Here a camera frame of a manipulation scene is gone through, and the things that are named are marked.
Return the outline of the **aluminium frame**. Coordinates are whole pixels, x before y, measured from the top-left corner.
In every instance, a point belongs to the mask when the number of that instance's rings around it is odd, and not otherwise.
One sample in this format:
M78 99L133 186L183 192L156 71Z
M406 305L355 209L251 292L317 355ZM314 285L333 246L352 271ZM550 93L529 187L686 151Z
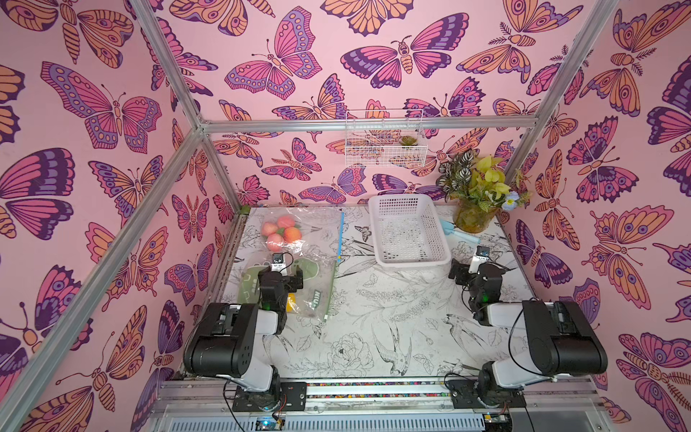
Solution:
M231 131L369 131L369 130L397 130L407 129L415 125L419 129L465 129L470 127L498 127L518 126L537 133L546 124L547 116L554 110L558 99L565 91L577 68L586 58L597 36L602 32L606 19L617 8L615 1L597 1L593 5L590 15L583 27L575 36L570 54L565 66L561 69L552 88L541 102L539 111L532 116L480 116L460 118L420 118L409 119L393 117L389 119L352 119L352 120L323 120L323 121L244 121L244 122L207 122L201 117L194 101L182 79L178 66L174 63L172 52L169 50L158 19L154 15L149 2L132 2L140 27L146 32L152 47L161 60L171 87L177 93L179 102L185 115L192 124L192 131L186 136L179 151L172 156L165 166L165 170L146 195L142 205L132 216L130 222L120 231L113 241L112 247L106 252L105 258L97 264L86 277L82 290L77 295L72 308L58 323L57 328L48 336L45 346L40 349L27 365L25 371L17 381L16 387L9 392L1 405L1 428L3 431L17 431L37 404L57 371L60 363L77 337L79 331L94 313L98 302L102 299L109 282L115 277L117 270L123 264L126 255L143 235L149 223L156 215L163 203L165 195L172 190L176 178L192 152L203 148L210 157L210 162L217 173L219 182L225 194L234 199L235 192L229 177L221 164L219 156L209 138L212 133L226 133Z

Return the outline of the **yellow peach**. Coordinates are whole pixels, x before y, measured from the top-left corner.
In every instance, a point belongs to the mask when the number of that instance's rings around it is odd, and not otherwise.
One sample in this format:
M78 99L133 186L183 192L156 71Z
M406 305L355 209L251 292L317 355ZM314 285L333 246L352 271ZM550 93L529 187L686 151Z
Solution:
M297 313L299 311L298 304L294 293L289 293L286 302L286 311L288 313Z

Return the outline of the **light blue scoop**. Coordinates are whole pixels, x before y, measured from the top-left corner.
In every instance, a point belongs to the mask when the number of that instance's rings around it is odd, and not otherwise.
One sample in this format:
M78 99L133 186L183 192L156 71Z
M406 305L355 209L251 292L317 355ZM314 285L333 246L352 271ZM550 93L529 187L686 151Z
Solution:
M478 237L475 237L471 234L468 234L460 229L458 229L451 221L446 221L441 219L440 220L444 235L446 236L454 236L457 237L457 239L460 239L461 241L471 244L471 245L480 245L482 243L482 240Z

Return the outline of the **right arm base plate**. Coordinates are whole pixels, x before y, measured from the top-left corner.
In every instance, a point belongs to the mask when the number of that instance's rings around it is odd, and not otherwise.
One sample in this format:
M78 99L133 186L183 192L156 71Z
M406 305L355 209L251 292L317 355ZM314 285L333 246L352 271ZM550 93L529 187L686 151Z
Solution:
M490 389L476 380L451 377L444 384L455 409L522 409L527 406L519 390Z

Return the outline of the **pink peach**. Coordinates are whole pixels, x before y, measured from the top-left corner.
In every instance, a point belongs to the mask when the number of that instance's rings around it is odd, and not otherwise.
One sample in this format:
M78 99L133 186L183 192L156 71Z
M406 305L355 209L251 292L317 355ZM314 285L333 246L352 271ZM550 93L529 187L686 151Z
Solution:
M277 232L270 234L266 238L266 247L274 253L282 252L284 249L284 244L284 237Z
M291 215L283 215L277 219L276 224L280 229L288 229L295 227L296 221Z
M263 223L260 232L264 237L270 237L274 234L277 234L278 230L279 227L276 223L266 221Z

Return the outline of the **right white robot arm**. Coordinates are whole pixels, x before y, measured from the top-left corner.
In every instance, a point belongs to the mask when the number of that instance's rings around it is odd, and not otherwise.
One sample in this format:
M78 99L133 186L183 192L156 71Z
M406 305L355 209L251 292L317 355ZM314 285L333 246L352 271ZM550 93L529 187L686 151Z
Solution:
M470 294L467 307L480 326L506 329L513 337L525 332L527 349L485 363L474 380L479 402L498 407L518 397L528 385L552 381L561 375L603 374L608 355L577 302L522 302L500 300L506 268L491 262L477 266L454 259L448 277Z

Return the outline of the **pink plastic basket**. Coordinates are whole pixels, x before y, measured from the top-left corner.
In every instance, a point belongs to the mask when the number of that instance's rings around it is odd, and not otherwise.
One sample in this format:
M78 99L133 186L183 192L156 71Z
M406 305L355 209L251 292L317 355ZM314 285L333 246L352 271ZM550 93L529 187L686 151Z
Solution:
M444 266L452 256L434 202L424 194L385 194L368 201L376 262L384 268Z

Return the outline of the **clear green-zipper zip-top bag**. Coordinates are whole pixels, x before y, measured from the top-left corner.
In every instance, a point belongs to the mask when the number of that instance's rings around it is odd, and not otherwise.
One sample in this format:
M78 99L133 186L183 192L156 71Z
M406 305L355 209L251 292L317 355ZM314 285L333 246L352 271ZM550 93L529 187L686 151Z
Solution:
M260 298L259 273L269 270L271 261L267 259L249 262L236 278L239 284L238 303L257 302ZM287 288L288 298L286 311L302 318L326 322L329 318L336 262L316 258L297 258L283 274L295 279L302 272L302 287Z

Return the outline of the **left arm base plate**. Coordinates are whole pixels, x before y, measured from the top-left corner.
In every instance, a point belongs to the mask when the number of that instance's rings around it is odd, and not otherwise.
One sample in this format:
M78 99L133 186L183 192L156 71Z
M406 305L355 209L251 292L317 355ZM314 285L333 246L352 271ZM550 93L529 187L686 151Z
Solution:
M307 402L306 382L272 384L266 392L246 392L237 388L231 406L237 412L304 411Z

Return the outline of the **clear blue-zipper zip-top bag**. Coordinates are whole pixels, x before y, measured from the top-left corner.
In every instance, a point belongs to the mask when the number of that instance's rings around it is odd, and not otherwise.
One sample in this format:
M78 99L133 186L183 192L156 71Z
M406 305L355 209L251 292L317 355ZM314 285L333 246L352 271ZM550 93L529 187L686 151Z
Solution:
M271 253L336 258L342 212L331 207L278 207L258 211L261 245Z

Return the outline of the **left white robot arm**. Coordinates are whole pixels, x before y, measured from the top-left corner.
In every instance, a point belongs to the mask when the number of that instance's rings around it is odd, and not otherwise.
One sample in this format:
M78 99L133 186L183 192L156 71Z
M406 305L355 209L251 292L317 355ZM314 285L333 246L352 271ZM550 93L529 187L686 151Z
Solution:
M303 288L303 271L292 275L266 268L258 274L255 303L210 303L189 338L185 370L202 377L236 383L250 396L280 394L277 369L254 354L264 336L277 336L287 320L289 295Z

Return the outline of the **orange-red peach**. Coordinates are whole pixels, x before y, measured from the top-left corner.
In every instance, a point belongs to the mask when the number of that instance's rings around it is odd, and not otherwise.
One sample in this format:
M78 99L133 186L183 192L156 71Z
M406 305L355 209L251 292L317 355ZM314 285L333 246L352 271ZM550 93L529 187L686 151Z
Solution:
M288 244L302 240L302 232L297 227L284 229L284 241Z

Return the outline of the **potted artificial plant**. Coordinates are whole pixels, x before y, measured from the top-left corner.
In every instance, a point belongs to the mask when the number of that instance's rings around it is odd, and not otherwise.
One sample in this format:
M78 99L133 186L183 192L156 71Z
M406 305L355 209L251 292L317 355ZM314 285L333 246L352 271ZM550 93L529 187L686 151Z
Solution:
M529 203L532 193L507 182L501 158L481 157L474 149L455 155L440 167L435 184L444 199L457 204L453 224L471 234L481 233L500 214Z

